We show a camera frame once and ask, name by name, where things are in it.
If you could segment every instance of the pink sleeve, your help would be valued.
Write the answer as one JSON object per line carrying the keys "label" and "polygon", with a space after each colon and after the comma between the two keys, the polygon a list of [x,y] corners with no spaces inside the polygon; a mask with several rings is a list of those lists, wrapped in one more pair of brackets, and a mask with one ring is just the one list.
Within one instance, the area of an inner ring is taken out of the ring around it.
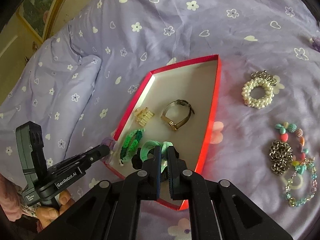
{"label": "pink sleeve", "polygon": [[13,183],[0,174],[0,205],[10,221],[22,215],[20,200]]}

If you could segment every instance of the bed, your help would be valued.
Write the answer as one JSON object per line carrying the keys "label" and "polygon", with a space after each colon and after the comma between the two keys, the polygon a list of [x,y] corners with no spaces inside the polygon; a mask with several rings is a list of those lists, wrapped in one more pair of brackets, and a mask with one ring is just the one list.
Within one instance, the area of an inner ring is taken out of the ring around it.
{"label": "bed", "polygon": [[[0,171],[26,185],[15,128],[42,126],[48,166],[113,135],[148,71],[219,54],[222,74],[216,125],[203,175],[228,179],[294,239],[304,239],[319,216],[320,199],[289,207],[284,183],[270,170],[268,148],[276,123],[305,131],[319,168],[319,62],[310,39],[320,35],[301,0],[91,0],[44,42],[0,107]],[[278,76],[277,94],[264,109],[244,105],[251,73]],[[309,178],[304,175],[305,194]],[[102,162],[70,187],[75,200],[98,181],[118,178]],[[191,239],[188,211],[142,203],[138,239]]]}

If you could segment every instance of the green braided hair tie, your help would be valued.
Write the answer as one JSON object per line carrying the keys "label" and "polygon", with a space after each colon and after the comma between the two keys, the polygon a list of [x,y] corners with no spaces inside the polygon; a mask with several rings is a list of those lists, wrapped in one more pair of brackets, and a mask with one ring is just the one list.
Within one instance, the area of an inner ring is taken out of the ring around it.
{"label": "green braided hair tie", "polygon": [[144,129],[133,130],[126,136],[120,152],[120,164],[131,160],[132,156],[135,154],[135,150],[138,148],[143,132]]}
{"label": "green braided hair tie", "polygon": [[167,158],[165,153],[167,152],[167,148],[169,146],[173,146],[171,142],[158,142],[158,141],[147,141],[145,142],[140,151],[140,159],[144,162],[148,159],[148,152],[156,146],[161,147],[161,173],[164,171],[165,167],[167,166]]}

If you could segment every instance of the wristwatch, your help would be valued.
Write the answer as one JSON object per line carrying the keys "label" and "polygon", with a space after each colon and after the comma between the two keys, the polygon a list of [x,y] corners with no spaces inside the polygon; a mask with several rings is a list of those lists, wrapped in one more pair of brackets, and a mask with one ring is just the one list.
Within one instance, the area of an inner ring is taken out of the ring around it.
{"label": "wristwatch", "polygon": [[[169,108],[172,107],[172,106],[176,106],[176,105],[182,105],[182,106],[188,106],[189,107],[188,116],[185,119],[183,119],[182,121],[178,122],[178,123],[174,123],[171,119],[169,119],[168,117],[165,116],[167,114]],[[162,112],[161,119],[163,121],[165,121],[166,123],[168,123],[173,130],[177,131],[182,125],[184,125],[186,122],[188,122],[188,120],[190,119],[191,114],[195,114],[195,111],[191,107],[190,103],[187,102],[186,100],[178,99],[178,100],[173,101],[172,103],[167,105],[167,107]]]}

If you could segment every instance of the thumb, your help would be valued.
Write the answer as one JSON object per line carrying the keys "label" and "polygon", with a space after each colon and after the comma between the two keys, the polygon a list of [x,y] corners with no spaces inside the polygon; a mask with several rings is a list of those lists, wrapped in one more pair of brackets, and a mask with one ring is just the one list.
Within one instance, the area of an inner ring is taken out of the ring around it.
{"label": "thumb", "polygon": [[36,216],[41,222],[43,228],[51,224],[51,220],[55,220],[59,216],[59,212],[52,207],[38,207]]}

